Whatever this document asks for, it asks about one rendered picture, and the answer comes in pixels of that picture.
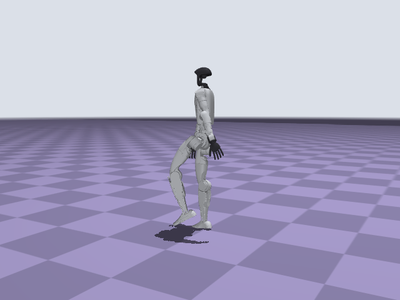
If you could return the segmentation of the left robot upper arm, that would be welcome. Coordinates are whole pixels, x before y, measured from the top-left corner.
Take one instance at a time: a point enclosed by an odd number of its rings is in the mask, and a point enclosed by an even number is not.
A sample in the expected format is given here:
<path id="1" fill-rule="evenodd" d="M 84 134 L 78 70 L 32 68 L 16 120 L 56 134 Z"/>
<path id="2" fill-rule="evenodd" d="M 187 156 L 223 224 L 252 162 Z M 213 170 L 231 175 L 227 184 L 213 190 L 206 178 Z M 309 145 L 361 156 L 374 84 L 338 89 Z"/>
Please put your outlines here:
<path id="1" fill-rule="evenodd" d="M 204 89 L 200 89 L 195 91 L 195 96 L 197 98 L 197 101 L 199 103 L 199 107 L 202 109 L 202 111 L 206 111 L 209 114 L 209 109 L 208 109 L 208 104 L 206 101 L 206 92 Z M 200 120 L 203 121 L 201 114 L 199 115 Z"/>

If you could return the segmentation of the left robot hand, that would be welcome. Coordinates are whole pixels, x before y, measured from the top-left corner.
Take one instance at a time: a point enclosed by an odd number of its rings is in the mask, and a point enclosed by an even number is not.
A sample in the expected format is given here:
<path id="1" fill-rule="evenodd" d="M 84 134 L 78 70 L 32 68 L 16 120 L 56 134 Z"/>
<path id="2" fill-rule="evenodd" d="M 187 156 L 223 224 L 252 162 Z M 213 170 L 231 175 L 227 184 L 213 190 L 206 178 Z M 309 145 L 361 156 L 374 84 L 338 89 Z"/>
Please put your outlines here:
<path id="1" fill-rule="evenodd" d="M 214 138 L 215 138 L 215 136 L 214 136 Z M 211 157 L 211 150 L 212 150 L 213 155 L 214 155 L 214 160 L 216 160 L 215 153 L 216 153 L 217 159 L 219 159 L 219 156 L 221 158 L 221 153 L 222 153 L 222 155 L 224 155 L 224 154 L 223 154 L 223 151 L 221 150 L 220 145 L 218 143 L 216 143 L 216 138 L 213 139 L 212 141 L 210 141 L 209 138 L 207 137 L 207 140 L 209 141 L 209 144 L 211 144 L 210 145 L 210 150 L 209 150 L 209 156 Z M 221 151 L 221 153 L 219 152 L 219 150 Z M 219 153 L 219 156 L 218 156 L 217 151 Z"/>

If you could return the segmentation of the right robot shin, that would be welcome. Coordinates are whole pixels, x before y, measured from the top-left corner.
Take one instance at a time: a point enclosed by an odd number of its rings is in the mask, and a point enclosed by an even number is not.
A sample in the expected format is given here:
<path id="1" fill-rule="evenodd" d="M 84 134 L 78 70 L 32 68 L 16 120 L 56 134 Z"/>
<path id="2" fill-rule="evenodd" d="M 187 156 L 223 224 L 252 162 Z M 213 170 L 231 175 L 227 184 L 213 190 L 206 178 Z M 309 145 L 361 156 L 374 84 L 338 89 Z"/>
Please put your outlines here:
<path id="1" fill-rule="evenodd" d="M 211 184 L 211 183 L 210 183 Z M 208 207 L 211 200 L 211 188 L 209 191 L 201 191 L 198 187 L 198 201 L 200 207 L 201 223 L 208 219 Z"/>

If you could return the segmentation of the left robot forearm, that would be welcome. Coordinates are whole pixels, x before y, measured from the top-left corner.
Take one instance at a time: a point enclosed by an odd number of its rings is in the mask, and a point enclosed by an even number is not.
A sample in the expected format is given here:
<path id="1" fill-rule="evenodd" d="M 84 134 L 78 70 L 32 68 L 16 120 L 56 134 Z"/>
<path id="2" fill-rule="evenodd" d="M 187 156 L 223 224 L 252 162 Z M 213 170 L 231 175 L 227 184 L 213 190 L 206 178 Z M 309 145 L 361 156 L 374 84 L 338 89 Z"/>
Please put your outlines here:
<path id="1" fill-rule="evenodd" d="M 206 136 L 208 136 L 209 140 L 212 141 L 215 138 L 214 138 L 213 130 L 212 130 L 212 127 L 211 127 L 211 123 L 212 123 L 211 122 L 211 118 L 210 118 L 209 114 L 206 111 L 203 111 L 201 113 L 201 117 L 203 119 L 202 124 L 204 125 L 204 130 L 206 130 L 205 134 L 206 134 Z"/>

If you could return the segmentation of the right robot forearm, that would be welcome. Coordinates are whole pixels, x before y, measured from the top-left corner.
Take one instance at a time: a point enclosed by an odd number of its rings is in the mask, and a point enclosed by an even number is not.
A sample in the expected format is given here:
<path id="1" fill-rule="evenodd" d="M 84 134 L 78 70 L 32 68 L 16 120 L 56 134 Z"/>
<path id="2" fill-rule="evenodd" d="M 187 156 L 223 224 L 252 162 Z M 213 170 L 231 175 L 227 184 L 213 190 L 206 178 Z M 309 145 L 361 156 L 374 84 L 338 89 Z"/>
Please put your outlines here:
<path id="1" fill-rule="evenodd" d="M 204 127 L 204 125 L 202 125 L 203 127 Z M 194 133 L 194 136 L 196 136 L 196 133 L 198 133 L 199 132 L 199 130 L 200 130 L 200 125 L 198 125 L 198 124 L 196 124 L 196 132 Z"/>

